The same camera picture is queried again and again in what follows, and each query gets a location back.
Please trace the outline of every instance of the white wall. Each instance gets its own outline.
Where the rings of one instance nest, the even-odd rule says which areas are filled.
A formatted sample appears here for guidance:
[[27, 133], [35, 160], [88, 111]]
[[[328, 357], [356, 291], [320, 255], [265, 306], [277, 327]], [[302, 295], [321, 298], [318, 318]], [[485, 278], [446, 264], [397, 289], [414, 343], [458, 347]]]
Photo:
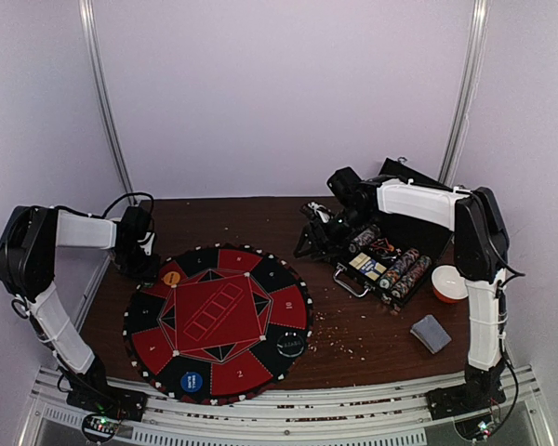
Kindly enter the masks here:
[[457, 182], [490, 186], [511, 235], [510, 343], [558, 426], [558, 0], [494, 2]]
[[[0, 234], [17, 204], [98, 212], [121, 188], [99, 120], [76, 0], [0, 0]], [[101, 257], [61, 251], [57, 282], [77, 308]], [[0, 446], [12, 444], [47, 350], [0, 283]]]
[[327, 194], [386, 156], [437, 176], [472, 0], [109, 0], [95, 15], [134, 186]]

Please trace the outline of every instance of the metal frame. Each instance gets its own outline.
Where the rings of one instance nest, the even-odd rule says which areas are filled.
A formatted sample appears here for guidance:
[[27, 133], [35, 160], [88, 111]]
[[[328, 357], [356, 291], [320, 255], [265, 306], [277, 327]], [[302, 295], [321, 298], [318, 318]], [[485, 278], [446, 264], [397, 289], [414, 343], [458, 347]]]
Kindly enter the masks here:
[[[532, 427], [541, 446], [553, 446], [547, 406], [531, 367], [517, 369], [519, 401], [528, 408]], [[85, 416], [80, 409], [66, 405], [66, 395], [58, 391], [59, 373], [40, 369], [29, 401], [27, 419], [20, 426], [19, 446], [34, 446], [44, 419], [70, 427], [80, 427]], [[255, 398], [227, 406], [187, 404], [167, 398], [144, 383], [110, 379], [110, 384], [148, 395], [141, 423], [124, 422], [118, 438], [130, 444], [216, 444], [250, 445], [340, 445], [420, 442], [430, 426], [451, 424], [452, 418], [432, 421], [424, 394], [436, 387], [463, 382], [463, 373], [421, 378], [377, 386], [318, 390], [270, 390]], [[508, 371], [502, 376], [508, 408], [514, 395], [514, 382]], [[406, 436], [415, 436], [405, 442]]]
[[[81, 21], [86, 38], [86, 45], [90, 56], [91, 67], [95, 86], [97, 88], [100, 104], [101, 119], [105, 127], [106, 135], [112, 152], [116, 173], [126, 193], [134, 189], [130, 181], [130, 175], [126, 167], [124, 155], [120, 147], [120, 141], [115, 128], [112, 106], [110, 104], [103, 65], [101, 62], [100, 47], [93, 13], [93, 0], [79, 0]], [[465, 58], [465, 68], [461, 78], [461, 88], [458, 93], [457, 107], [453, 117], [450, 135], [446, 144], [445, 156], [440, 168], [438, 180], [447, 186], [451, 186], [457, 173], [458, 160], [463, 143], [467, 135], [468, 112], [475, 95], [479, 71], [484, 55], [486, 24], [489, 12], [488, 0], [474, 0], [472, 25]]]
[[461, 88], [458, 92], [457, 108], [453, 117], [453, 124], [446, 144], [445, 158], [443, 159], [438, 175], [438, 181], [452, 186], [457, 173], [458, 160], [463, 149], [463, 143], [467, 136], [469, 125], [469, 108], [475, 96], [479, 73], [484, 57], [486, 24], [489, 13], [488, 0], [474, 0], [472, 27], [470, 29], [469, 42], [467, 44], [467, 55], [465, 68], [461, 78]]
[[[105, 134], [108, 139], [118, 179], [122, 183], [125, 193], [130, 193], [134, 191], [134, 189], [132, 188], [132, 183], [130, 182], [130, 174], [128, 173], [128, 168], [126, 167], [126, 162], [124, 161], [124, 155], [122, 153], [122, 149], [120, 148], [120, 140], [118, 139], [118, 133], [115, 129], [113, 121], [112, 105], [110, 104], [105, 75], [103, 74], [100, 46], [97, 37], [97, 28], [95, 26], [95, 16], [93, 15], [93, 0], [79, 0], [79, 7], [81, 12], [81, 22], [83, 24], [83, 32], [86, 39], [86, 47], [91, 61], [91, 68], [93, 69], [95, 87], [97, 88], [101, 120], [103, 121]], [[129, 197], [128, 200], [130, 204], [137, 203], [134, 197]]]

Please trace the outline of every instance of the orange chip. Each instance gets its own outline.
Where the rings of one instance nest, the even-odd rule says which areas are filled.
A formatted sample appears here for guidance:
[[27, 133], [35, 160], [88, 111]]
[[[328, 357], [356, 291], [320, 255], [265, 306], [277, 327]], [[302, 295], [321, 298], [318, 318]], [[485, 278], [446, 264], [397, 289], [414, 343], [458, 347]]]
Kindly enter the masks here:
[[180, 279], [181, 279], [181, 276], [179, 275], [178, 272], [169, 271], [168, 274], [166, 274], [164, 276], [164, 283], [166, 285], [169, 285], [169, 286], [177, 285], [179, 283]]

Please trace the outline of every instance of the metal pole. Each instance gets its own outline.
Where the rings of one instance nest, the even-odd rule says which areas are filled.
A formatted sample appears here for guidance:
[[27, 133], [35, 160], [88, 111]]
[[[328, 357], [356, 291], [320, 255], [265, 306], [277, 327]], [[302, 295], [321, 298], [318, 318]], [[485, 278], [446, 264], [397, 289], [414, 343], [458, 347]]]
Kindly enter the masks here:
[[[100, 105], [100, 114], [105, 134], [112, 153], [113, 163], [115, 166], [118, 179], [122, 183], [125, 193], [134, 191], [130, 182], [130, 175], [124, 161], [124, 155], [120, 148], [120, 141], [115, 129], [112, 115], [112, 106], [108, 96], [107, 87], [105, 85], [105, 75], [103, 74], [103, 65], [101, 63], [100, 47], [97, 38], [97, 29], [95, 26], [95, 17], [93, 15], [93, 1], [79, 0], [81, 22], [83, 24], [83, 32], [85, 33], [86, 47], [93, 69], [93, 78], [95, 87], [97, 88], [98, 102]], [[136, 204], [134, 197], [128, 198], [130, 204]]]
[[475, 0], [473, 4], [472, 26], [467, 44], [465, 68], [458, 93], [457, 108], [453, 118], [445, 158], [440, 168], [438, 180], [446, 186], [452, 186], [457, 173], [458, 160], [467, 135], [468, 113], [475, 95], [475, 88], [482, 65], [485, 46], [485, 26], [488, 16], [488, 0]]

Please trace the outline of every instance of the metal handle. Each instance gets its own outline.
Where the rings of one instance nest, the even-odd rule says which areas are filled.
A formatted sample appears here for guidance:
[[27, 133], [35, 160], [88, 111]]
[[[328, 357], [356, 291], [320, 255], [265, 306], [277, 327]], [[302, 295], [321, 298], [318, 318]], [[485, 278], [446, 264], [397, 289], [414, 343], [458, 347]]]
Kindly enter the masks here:
[[343, 281], [340, 281], [340, 280], [338, 279], [338, 276], [339, 276], [340, 273], [343, 272], [343, 271], [344, 271], [343, 268], [337, 267], [337, 269], [335, 270], [335, 273], [333, 274], [333, 281], [334, 281], [337, 285], [339, 285], [341, 288], [345, 288], [347, 291], [349, 291], [350, 293], [352, 293], [352, 294], [353, 294], [354, 296], [356, 296], [358, 299], [361, 299], [362, 297], [364, 297], [365, 295], [368, 294], [368, 292], [370, 291], [370, 289], [369, 289], [367, 286], [364, 287], [364, 292], [361, 293], [361, 294], [359, 295], [359, 294], [357, 294], [357, 293], [355, 292], [355, 290], [353, 290], [353, 288], [350, 287], [350, 285], [348, 285], [347, 283], [345, 283], [345, 282], [343, 282]]

